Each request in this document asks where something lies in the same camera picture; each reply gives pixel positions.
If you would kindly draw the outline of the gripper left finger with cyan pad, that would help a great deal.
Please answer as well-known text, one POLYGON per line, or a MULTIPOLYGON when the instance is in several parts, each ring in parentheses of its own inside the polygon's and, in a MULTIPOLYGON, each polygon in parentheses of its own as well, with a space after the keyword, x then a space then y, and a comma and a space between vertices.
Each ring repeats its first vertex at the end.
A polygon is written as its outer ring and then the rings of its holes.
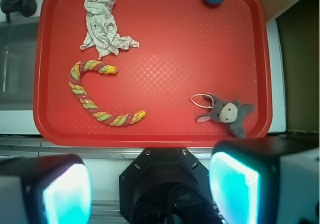
POLYGON ((1 223, 88 223, 92 178, 75 154, 0 160, 1 223))

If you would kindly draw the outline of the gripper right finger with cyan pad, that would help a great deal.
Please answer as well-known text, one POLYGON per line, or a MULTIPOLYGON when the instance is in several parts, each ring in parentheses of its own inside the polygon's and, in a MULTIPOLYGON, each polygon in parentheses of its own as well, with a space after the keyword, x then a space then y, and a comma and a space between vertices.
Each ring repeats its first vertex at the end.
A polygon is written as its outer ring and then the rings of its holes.
POLYGON ((271 136, 219 142, 209 162, 226 223, 319 223, 319 141, 271 136))

